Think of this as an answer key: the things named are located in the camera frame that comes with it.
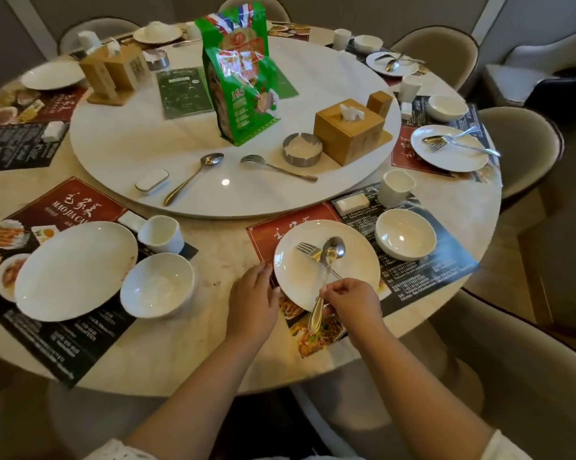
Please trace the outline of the white bowl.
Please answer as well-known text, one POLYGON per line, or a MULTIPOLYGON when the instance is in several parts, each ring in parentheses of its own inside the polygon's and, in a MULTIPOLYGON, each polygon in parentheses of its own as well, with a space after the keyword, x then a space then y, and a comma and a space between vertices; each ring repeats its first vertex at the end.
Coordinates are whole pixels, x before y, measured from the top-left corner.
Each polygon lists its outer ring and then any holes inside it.
POLYGON ((381 51, 384 41, 373 35, 358 35, 353 38, 353 47, 358 54, 369 55, 381 51))
POLYGON ((120 290, 123 309, 135 318, 165 318, 189 303, 196 275, 192 264, 174 253, 158 253, 140 261, 120 290))
POLYGON ((431 254, 437 245, 432 225, 407 209, 384 211, 375 224, 375 240, 380 249, 400 261, 416 261, 431 254))
POLYGON ((144 27, 145 37, 150 39, 152 43, 162 43, 168 41, 168 38, 174 37, 174 26, 166 24, 161 21, 150 22, 144 27))
POLYGON ((426 109, 431 119, 442 123, 456 121, 469 112, 469 106, 462 98, 440 94, 429 97, 426 109))

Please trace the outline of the person's left forearm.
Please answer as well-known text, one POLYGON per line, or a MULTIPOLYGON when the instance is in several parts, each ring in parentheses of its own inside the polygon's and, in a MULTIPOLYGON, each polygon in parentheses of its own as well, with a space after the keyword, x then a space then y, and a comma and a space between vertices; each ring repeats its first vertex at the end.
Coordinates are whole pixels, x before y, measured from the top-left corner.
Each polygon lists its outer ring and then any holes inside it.
POLYGON ((230 333, 125 440, 156 460, 208 460, 247 369, 268 333, 230 333))

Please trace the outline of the round metal ashtray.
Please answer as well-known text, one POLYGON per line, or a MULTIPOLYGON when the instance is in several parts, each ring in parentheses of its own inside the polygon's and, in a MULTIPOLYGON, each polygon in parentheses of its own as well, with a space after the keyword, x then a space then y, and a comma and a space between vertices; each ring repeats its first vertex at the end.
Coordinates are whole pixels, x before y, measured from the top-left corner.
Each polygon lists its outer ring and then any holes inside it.
POLYGON ((294 167, 312 167, 321 160, 323 142, 309 133, 294 133, 283 141, 283 158, 294 167))
POLYGON ((152 72, 167 69, 170 66, 169 55, 162 49, 151 48, 143 50, 143 57, 152 72))

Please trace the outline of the person's white shirt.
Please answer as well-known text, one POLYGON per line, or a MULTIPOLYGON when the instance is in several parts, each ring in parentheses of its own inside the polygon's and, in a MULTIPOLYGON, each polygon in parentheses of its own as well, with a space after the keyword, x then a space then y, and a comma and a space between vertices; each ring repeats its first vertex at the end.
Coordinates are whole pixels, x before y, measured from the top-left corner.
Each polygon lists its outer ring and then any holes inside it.
MULTIPOLYGON (((158 460, 142 450, 124 445, 122 441, 111 439, 82 460, 158 460)), ((307 456, 302 460, 365 460, 362 457, 307 456)), ((479 460, 532 460, 516 444, 496 430, 485 447, 479 460)))

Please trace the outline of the person's left hand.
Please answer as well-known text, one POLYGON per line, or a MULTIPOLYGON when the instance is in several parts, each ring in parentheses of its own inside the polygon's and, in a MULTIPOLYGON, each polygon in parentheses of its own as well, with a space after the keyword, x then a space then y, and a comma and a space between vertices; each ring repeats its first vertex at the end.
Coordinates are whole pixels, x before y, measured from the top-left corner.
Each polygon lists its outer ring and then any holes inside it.
POLYGON ((269 339, 279 313, 270 309, 268 287, 273 268, 262 261, 248 269, 231 287, 225 340, 257 354, 269 339))

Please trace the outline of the white marble turntable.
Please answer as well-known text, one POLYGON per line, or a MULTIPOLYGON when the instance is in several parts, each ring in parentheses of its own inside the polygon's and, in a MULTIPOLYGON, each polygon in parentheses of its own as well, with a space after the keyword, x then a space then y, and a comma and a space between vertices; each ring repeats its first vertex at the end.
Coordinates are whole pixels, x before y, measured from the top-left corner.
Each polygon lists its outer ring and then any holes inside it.
POLYGON ((93 105, 83 99, 70 126, 70 141, 80 164, 110 191, 149 207, 199 218, 256 218, 308 207, 382 174, 401 128, 401 112, 391 104, 384 129, 389 143, 345 166, 322 156, 305 173, 310 183, 268 167, 239 162, 260 154, 269 163, 297 170, 284 161, 284 139, 297 132, 311 133, 315 114, 351 98, 366 104, 370 94, 387 91, 384 80, 345 52, 323 45, 281 37, 269 38, 269 53, 299 92, 281 100, 280 120, 242 146, 225 141, 215 112, 166 120, 155 78, 122 107, 93 105), (165 197, 199 168, 200 158, 224 154, 223 161, 204 169, 168 207, 165 197), (149 195, 135 182, 153 169, 165 169, 169 180, 149 195))

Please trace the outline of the green menu card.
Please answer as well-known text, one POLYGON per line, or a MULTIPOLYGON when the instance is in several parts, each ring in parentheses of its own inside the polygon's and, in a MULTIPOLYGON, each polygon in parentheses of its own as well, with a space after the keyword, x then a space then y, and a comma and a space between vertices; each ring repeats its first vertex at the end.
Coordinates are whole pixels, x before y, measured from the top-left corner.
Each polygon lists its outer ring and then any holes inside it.
POLYGON ((277 69, 277 89, 276 92, 280 100, 284 99, 291 99, 294 97, 299 96, 299 92, 297 89, 292 85, 292 83, 287 79, 284 73, 281 71, 279 66, 276 66, 277 69))
POLYGON ((214 112, 202 66, 161 71, 155 76, 164 119, 214 112))

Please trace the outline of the wooden tissue box set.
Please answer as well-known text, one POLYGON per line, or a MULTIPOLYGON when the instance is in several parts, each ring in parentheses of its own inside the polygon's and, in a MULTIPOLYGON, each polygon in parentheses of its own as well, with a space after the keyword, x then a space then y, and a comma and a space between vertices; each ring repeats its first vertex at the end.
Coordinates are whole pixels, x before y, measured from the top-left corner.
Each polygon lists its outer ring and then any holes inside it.
POLYGON ((136 45, 121 46, 116 53, 100 46, 80 63, 91 88, 86 101, 94 105, 124 106, 151 80, 143 51, 136 45))
POLYGON ((372 93, 366 105, 345 99, 315 114, 313 134, 323 152, 344 167, 391 141, 384 126, 394 101, 384 91, 372 93))

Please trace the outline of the person's right forearm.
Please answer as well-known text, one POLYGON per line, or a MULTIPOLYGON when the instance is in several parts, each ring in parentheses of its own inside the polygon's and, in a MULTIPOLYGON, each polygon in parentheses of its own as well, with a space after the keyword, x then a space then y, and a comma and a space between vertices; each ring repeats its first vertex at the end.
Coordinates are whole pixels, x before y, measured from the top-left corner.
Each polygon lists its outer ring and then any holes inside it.
POLYGON ((481 460, 493 428, 448 390, 383 322, 348 332, 416 460, 481 460))

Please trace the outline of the white round plate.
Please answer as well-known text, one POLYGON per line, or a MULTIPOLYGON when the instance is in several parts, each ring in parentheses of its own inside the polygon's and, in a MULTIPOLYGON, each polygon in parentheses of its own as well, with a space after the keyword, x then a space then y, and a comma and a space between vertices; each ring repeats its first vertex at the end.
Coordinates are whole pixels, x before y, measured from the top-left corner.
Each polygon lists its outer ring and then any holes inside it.
MULTIPOLYGON (((398 56, 399 53, 395 53, 395 52, 391 52, 388 51, 389 53, 394 53, 395 55, 398 56)), ((396 77, 396 78, 402 78, 403 76, 406 75, 414 75, 416 72, 418 72, 420 64, 416 64, 413 62, 404 62, 401 61, 401 65, 394 71, 391 73, 388 73, 385 71, 385 67, 388 64, 388 62, 390 61, 389 58, 385 58, 385 59, 381 59, 381 60, 376 60, 376 57, 381 55, 382 53, 386 53, 386 52, 377 52, 377 53, 372 53, 370 55, 368 55, 365 59, 365 64, 372 70, 374 70, 375 72, 377 72, 378 74, 382 75, 382 76, 386 76, 386 77, 396 77)))
POLYGON ((24 262, 15 282, 16 306, 47 323, 85 315, 117 294, 138 256, 137 240, 121 224, 70 227, 24 262))
POLYGON ((138 30, 136 30, 133 33, 133 38, 135 41, 139 42, 139 43, 144 43, 146 45, 164 45, 164 44, 168 44, 170 42, 174 42, 177 40, 180 40, 184 34, 183 30, 180 27, 174 26, 174 37, 173 38, 168 38, 168 41, 164 41, 162 43, 152 43, 150 39, 145 37, 144 34, 144 27, 139 28, 138 30))
POLYGON ((27 71, 21 84, 36 91, 53 91, 80 83, 86 78, 76 61, 55 61, 27 71))
POLYGON ((325 278, 325 267, 300 252, 301 242, 322 248, 333 236, 345 243, 345 255, 332 268, 342 278, 355 278, 376 288, 381 266, 374 248, 355 229, 336 221, 314 220, 297 225, 279 241, 274 257, 274 272, 282 292, 296 305, 311 311, 325 278))
POLYGON ((433 151, 424 142, 427 137, 455 137, 462 131, 440 124, 422 126, 413 131, 410 142, 415 153, 425 162, 438 169, 450 172, 473 172, 482 169, 489 161, 489 155, 481 152, 485 147, 475 136, 466 135, 457 139, 458 144, 447 143, 433 151))

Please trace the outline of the person's right hand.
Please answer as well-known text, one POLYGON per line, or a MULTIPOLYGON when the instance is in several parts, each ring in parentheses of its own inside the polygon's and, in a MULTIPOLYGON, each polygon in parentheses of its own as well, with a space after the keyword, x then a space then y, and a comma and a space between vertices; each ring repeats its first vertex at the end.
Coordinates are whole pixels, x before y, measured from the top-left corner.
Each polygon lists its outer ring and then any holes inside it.
POLYGON ((362 295, 358 301, 343 308, 330 307, 335 310, 335 314, 338 315, 339 321, 347 329, 354 344, 379 329, 383 324, 378 295, 373 287, 364 281, 362 281, 362 295))

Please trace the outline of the red and black menu placemat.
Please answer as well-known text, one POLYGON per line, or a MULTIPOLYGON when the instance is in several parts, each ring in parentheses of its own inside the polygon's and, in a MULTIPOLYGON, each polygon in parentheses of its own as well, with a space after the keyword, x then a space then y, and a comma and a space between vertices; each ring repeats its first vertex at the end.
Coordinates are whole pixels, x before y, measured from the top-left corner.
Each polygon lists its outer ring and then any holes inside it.
MULTIPOLYGON (((92 185, 71 177, 0 221, 0 328, 68 388, 82 380, 136 318, 123 309, 119 290, 85 315, 41 322, 17 308, 16 278, 28 257, 58 233, 86 223, 116 223, 126 210, 92 185)), ((135 267, 155 253, 131 233, 139 247, 135 267)))
POLYGON ((268 21, 268 35, 271 37, 292 38, 293 40, 309 41, 311 26, 292 22, 268 21))
MULTIPOLYGON (((374 289, 383 301, 384 317, 469 275, 476 269, 477 261, 472 255, 412 194, 399 208, 423 216, 432 225, 437 236, 436 248, 423 259, 408 262, 394 259, 384 253, 375 240, 376 221, 386 211, 386 208, 377 201, 378 187, 378 183, 367 185, 312 207, 254 224, 246 229, 247 235, 258 258, 270 261, 274 266, 279 241, 299 224, 314 220, 330 220, 355 229, 374 248, 381 266, 381 279, 374 289), (368 197, 369 208, 341 217, 333 202, 358 193, 364 193, 368 197)), ((282 290, 279 308, 301 357, 312 356, 347 336, 347 331, 338 318, 328 316, 323 317, 321 328, 316 334, 309 333, 307 322, 310 311, 296 305, 282 290)))
POLYGON ((477 183, 491 183, 496 186, 502 187, 500 163, 499 158, 489 155, 488 163, 480 170, 473 172, 450 172, 437 167, 422 160, 413 150, 410 138, 414 130, 422 126, 430 124, 440 124, 444 126, 453 127, 466 131, 467 129, 478 126, 480 131, 473 134, 486 148, 492 148, 491 140, 483 124, 479 119, 479 110, 473 102, 468 102, 469 112, 462 118, 451 123, 442 123, 430 118, 427 114, 426 105, 429 96, 418 96, 413 102, 413 119, 410 123, 402 121, 401 130, 399 133, 398 143, 391 155, 391 164, 394 167, 401 169, 415 170, 444 177, 459 178, 462 180, 471 180, 477 183))
POLYGON ((399 84, 405 76, 424 76, 430 69, 422 60, 396 53, 384 46, 380 50, 359 50, 352 39, 346 49, 356 59, 378 74, 388 86, 399 84))
POLYGON ((19 83, 0 89, 0 172, 49 167, 69 129, 59 143, 44 143, 42 133, 52 121, 70 126, 86 91, 84 86, 36 91, 19 83))

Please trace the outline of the green snack bag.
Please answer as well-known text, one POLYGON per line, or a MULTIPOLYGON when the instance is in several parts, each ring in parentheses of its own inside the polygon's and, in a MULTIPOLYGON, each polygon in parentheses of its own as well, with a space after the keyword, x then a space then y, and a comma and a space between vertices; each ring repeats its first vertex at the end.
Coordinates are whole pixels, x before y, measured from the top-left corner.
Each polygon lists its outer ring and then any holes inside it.
POLYGON ((241 4, 195 20, 221 137, 241 146, 279 121, 277 66, 269 56, 265 9, 241 4))

